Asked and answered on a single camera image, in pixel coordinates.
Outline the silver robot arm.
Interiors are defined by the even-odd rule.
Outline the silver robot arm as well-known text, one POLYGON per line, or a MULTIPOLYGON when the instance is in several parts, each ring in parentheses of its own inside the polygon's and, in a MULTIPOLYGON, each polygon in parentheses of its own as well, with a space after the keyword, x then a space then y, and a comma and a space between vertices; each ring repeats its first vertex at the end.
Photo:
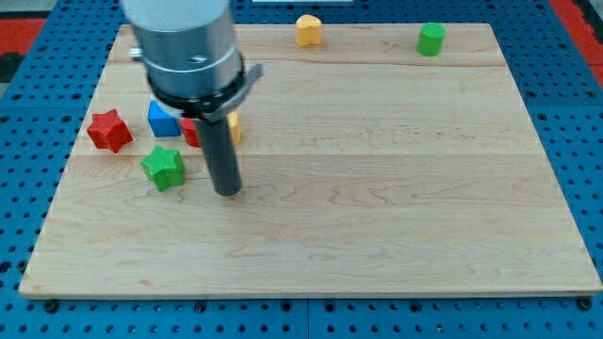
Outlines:
POLYGON ((177 118, 219 121, 235 111, 263 66, 247 68, 229 0, 122 0, 155 98, 177 118))

